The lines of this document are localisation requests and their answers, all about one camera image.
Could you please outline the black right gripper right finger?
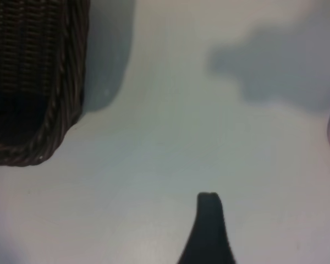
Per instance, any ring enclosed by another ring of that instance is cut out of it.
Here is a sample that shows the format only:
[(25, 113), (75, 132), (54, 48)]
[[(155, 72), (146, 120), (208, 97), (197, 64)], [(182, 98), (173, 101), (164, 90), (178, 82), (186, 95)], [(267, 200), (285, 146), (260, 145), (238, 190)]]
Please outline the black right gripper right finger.
[(223, 213), (223, 206), (221, 200), (217, 193), (210, 193), (211, 210), (212, 210), (212, 224), (211, 227), (214, 228), (213, 237), (211, 238), (211, 259), (212, 263), (231, 263), (235, 264), (235, 258), (232, 253), (226, 224)]

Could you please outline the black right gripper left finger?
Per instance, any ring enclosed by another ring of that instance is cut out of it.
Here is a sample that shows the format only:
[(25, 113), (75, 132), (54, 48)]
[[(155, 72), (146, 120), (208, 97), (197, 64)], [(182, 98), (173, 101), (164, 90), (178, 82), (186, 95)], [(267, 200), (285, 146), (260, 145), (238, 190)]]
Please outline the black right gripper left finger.
[(205, 235), (205, 201), (207, 192), (200, 192), (197, 196), (196, 215), (194, 223), (181, 253), (178, 263), (205, 263), (204, 251), (206, 249), (206, 235)]

